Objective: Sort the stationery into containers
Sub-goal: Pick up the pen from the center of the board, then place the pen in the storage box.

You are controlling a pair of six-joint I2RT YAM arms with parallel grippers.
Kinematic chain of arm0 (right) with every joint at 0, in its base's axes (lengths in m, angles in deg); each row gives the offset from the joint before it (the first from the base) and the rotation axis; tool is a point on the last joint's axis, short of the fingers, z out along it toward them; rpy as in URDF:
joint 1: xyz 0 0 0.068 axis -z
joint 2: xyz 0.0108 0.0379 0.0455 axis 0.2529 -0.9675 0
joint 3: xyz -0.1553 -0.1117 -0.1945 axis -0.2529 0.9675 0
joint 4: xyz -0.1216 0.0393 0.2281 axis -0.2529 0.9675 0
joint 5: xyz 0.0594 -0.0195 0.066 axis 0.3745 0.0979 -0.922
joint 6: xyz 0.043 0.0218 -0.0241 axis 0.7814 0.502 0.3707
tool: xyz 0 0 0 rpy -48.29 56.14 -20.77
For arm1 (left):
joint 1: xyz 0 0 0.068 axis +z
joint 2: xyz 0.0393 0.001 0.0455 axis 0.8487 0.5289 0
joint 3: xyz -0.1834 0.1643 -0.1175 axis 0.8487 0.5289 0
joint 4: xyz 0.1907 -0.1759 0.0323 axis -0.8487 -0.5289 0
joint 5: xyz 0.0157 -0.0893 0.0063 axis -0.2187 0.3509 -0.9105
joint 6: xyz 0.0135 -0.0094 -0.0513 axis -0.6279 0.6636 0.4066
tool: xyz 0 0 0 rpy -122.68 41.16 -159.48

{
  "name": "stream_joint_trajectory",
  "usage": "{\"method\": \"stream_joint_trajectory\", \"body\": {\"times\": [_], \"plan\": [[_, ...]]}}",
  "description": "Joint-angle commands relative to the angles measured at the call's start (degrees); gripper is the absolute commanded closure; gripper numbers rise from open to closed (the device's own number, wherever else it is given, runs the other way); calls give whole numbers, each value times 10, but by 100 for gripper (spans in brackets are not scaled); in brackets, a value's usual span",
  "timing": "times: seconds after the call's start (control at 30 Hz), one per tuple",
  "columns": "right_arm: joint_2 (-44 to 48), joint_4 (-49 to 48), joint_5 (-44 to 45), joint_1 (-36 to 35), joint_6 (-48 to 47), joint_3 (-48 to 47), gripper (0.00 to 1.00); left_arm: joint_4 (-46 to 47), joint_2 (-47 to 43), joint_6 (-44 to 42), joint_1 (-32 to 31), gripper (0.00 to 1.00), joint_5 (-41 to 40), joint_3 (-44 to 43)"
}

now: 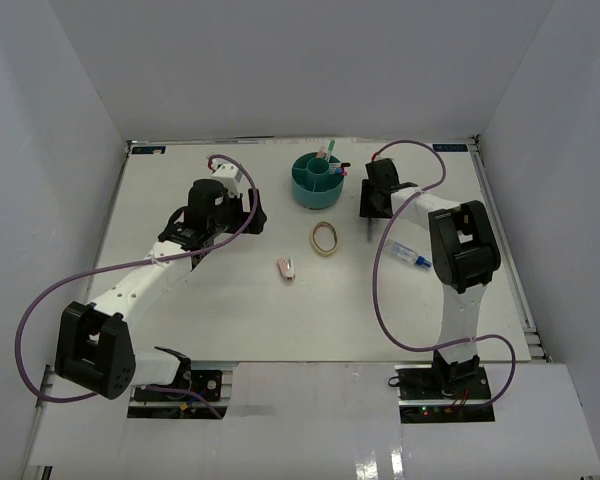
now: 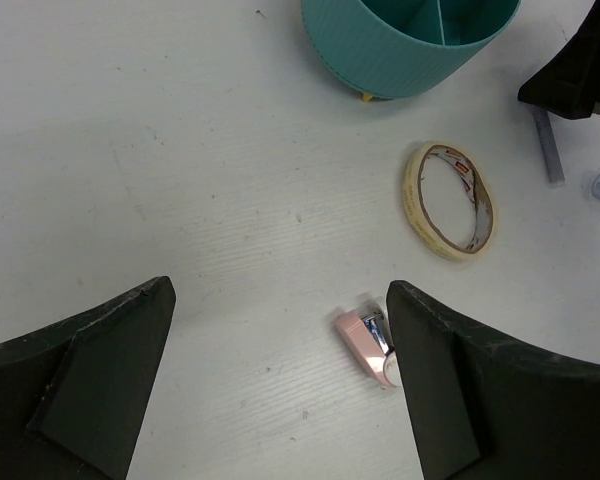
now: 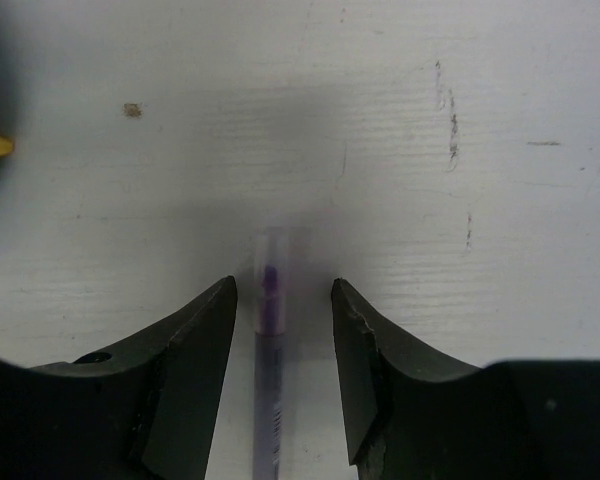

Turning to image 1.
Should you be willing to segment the masking tape roll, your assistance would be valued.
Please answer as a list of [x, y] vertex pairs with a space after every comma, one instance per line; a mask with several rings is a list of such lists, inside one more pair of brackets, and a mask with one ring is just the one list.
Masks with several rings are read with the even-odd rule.
[[320, 221], [313, 227], [309, 240], [313, 251], [322, 258], [335, 255], [340, 245], [336, 228], [326, 221]]

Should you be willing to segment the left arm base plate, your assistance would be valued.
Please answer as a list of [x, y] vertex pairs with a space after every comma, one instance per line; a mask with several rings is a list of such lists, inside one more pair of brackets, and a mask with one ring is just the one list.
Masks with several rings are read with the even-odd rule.
[[233, 373], [202, 369], [184, 374], [178, 384], [136, 387], [127, 417], [152, 420], [221, 420], [231, 397]]

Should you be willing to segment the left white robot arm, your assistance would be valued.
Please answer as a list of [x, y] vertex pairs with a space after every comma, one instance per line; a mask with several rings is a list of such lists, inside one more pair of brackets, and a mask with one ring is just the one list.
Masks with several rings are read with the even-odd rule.
[[130, 387], [157, 385], [179, 399], [191, 387], [186, 356], [166, 347], [142, 350], [133, 344], [152, 305], [184, 279], [212, 250], [222, 234], [260, 234], [267, 220], [259, 192], [249, 189], [247, 204], [218, 180], [193, 183], [188, 202], [169, 217], [145, 263], [88, 304], [72, 302], [61, 315], [54, 370], [107, 399]]

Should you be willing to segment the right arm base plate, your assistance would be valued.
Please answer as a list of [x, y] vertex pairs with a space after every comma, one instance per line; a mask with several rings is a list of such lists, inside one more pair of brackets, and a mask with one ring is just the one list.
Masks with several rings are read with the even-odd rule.
[[402, 424], [464, 424], [492, 423], [492, 405], [477, 406], [491, 399], [491, 389], [483, 367], [458, 385], [443, 389], [431, 368], [397, 368], [387, 380], [397, 391]]

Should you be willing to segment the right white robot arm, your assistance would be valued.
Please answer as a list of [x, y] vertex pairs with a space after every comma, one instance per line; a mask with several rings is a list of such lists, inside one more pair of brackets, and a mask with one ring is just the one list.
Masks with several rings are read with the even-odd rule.
[[378, 299], [379, 258], [372, 270], [372, 299], [383, 333], [396, 346], [411, 352], [433, 353], [431, 384], [441, 397], [464, 391], [479, 368], [475, 345], [482, 298], [501, 265], [500, 251], [486, 207], [473, 200], [458, 203], [432, 195], [413, 183], [399, 181], [390, 158], [365, 165], [360, 215], [394, 222], [400, 214], [429, 232], [432, 268], [443, 285], [440, 335], [432, 347], [399, 342], [382, 319]]

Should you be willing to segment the green capped white marker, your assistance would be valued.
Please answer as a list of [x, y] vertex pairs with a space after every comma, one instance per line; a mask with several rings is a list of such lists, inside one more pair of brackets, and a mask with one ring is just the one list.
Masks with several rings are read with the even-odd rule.
[[329, 142], [329, 145], [326, 150], [326, 155], [325, 155], [325, 159], [327, 162], [330, 162], [330, 158], [332, 156], [332, 153], [333, 153], [333, 150], [335, 147], [335, 143], [336, 143], [335, 139], [331, 139]]

